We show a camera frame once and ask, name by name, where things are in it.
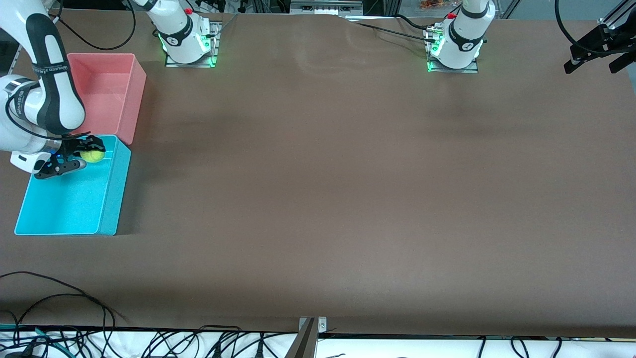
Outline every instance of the pink bin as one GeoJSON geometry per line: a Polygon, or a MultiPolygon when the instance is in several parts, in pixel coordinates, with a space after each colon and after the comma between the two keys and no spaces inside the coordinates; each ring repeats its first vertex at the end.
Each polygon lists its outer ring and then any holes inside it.
{"type": "Polygon", "coordinates": [[[73,133],[114,134],[132,143],[146,73],[134,54],[68,54],[75,88],[86,109],[73,133]]]}

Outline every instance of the blue bin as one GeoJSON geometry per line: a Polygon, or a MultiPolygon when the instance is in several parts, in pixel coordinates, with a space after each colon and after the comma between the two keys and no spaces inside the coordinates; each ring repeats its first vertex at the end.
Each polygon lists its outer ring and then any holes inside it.
{"type": "Polygon", "coordinates": [[[106,155],[98,163],[55,178],[31,176],[16,235],[115,235],[130,149],[116,136],[98,136],[106,155]]]}

